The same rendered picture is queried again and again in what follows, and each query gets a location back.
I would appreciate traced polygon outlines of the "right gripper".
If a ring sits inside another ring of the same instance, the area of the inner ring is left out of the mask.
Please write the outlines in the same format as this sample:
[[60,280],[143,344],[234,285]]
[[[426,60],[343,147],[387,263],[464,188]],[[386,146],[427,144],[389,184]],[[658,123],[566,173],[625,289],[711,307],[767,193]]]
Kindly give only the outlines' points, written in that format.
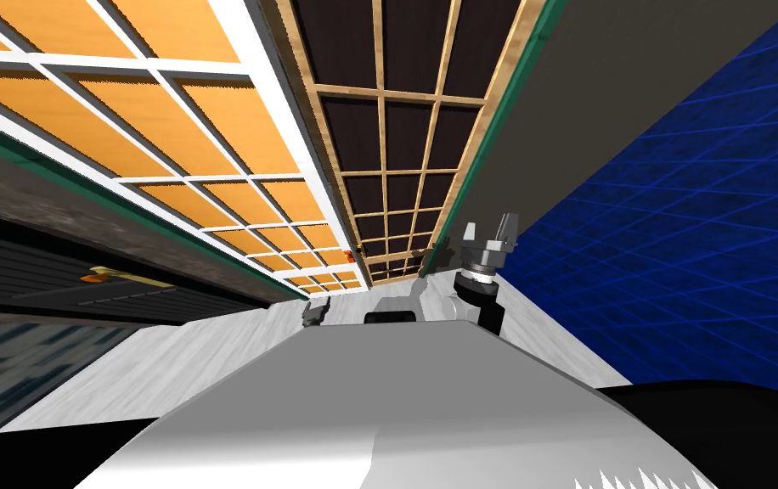
[[476,224],[468,222],[462,240],[462,267],[473,272],[484,273],[486,269],[502,268],[518,239],[516,213],[505,213],[500,221],[496,239],[476,239]]

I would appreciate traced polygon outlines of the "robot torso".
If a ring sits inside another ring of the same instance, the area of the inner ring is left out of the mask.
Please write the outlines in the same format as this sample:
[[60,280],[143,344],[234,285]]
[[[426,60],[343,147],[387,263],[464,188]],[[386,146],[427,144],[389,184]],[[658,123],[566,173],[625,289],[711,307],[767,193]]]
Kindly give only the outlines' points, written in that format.
[[304,329],[75,489],[718,489],[598,391],[466,321]]

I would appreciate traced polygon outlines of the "dark panelled wooden grid door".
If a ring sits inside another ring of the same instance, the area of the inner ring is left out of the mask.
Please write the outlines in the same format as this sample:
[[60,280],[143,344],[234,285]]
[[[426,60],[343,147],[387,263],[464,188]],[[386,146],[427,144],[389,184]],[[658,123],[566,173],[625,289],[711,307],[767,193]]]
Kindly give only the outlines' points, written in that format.
[[551,0],[258,0],[369,285],[419,274]]

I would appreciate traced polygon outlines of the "orange panelled white grid door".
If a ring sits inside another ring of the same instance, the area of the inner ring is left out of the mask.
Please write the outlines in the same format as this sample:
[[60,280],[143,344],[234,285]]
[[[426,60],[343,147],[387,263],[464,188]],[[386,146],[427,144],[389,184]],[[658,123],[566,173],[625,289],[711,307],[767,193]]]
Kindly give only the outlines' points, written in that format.
[[287,289],[368,287],[257,0],[0,0],[0,132]]

